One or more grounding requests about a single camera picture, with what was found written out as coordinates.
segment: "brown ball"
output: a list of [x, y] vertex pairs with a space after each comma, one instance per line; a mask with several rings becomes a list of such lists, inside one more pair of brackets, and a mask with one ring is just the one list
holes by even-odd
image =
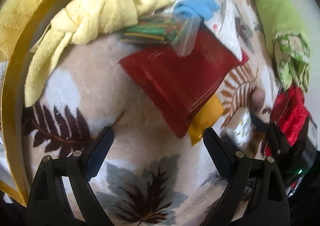
[[266, 93], [263, 89], [257, 88], [251, 95], [251, 109], [254, 112], [259, 112], [263, 108]]

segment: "blue cloth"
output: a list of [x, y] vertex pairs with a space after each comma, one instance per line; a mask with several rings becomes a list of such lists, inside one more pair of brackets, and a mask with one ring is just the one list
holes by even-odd
[[200, 16], [205, 21], [213, 17], [214, 12], [220, 9], [214, 0], [184, 0], [176, 4], [174, 14], [188, 17]]

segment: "white wall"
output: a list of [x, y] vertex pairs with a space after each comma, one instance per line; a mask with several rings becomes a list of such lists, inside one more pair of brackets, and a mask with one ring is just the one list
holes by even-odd
[[311, 51], [311, 74], [305, 106], [318, 125], [317, 149], [320, 150], [320, 9], [315, 0], [291, 0], [305, 22]]

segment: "black object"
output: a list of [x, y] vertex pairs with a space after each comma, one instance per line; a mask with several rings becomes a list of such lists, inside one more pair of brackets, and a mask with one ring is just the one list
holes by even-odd
[[[61, 159], [49, 155], [42, 158], [29, 195], [27, 226], [113, 225], [88, 182], [97, 175], [113, 138], [113, 130], [105, 127], [83, 152], [78, 150]], [[73, 216], [62, 176], [69, 177], [85, 222]]]
[[279, 166], [284, 186], [291, 186], [312, 167], [317, 151], [308, 138], [310, 117], [307, 117], [297, 141], [289, 149]]
[[[34, 178], [28, 206], [27, 226], [114, 226], [95, 197], [88, 181], [97, 175], [112, 143], [113, 131], [105, 127], [87, 150], [75, 151], [67, 158], [44, 156]], [[213, 129], [204, 131], [204, 144], [220, 175], [228, 185], [203, 226], [289, 226], [288, 200], [275, 162], [255, 160], [222, 141]], [[68, 176], [84, 221], [71, 211], [62, 183]], [[244, 216], [232, 223], [245, 191], [254, 179], [253, 193]]]
[[[272, 158], [251, 159], [234, 152], [212, 128], [204, 131], [204, 144], [219, 174], [228, 180], [218, 204], [202, 226], [289, 226], [288, 199], [280, 172]], [[245, 190], [248, 178], [255, 178], [252, 196], [242, 218], [230, 223]]]
[[278, 165], [285, 188], [290, 187], [304, 176], [312, 167], [316, 158], [316, 148], [308, 138], [309, 122], [312, 122], [312, 120], [307, 117], [298, 139], [292, 147], [290, 147], [286, 136], [275, 123], [268, 125], [266, 138], [272, 157]]
[[319, 221], [320, 206], [320, 152], [312, 168], [292, 197], [288, 198], [291, 226], [314, 225]]
[[0, 225], [24, 226], [26, 208], [12, 198], [10, 198], [12, 203], [6, 203], [3, 197], [4, 192], [0, 190]]

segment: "red folder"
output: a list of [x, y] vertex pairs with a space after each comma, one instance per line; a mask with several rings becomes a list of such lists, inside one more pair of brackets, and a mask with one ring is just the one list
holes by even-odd
[[200, 29], [188, 56], [179, 57], [169, 46], [153, 46], [123, 58], [120, 64], [182, 138], [227, 73], [247, 61], [244, 52], [239, 62], [211, 32]]

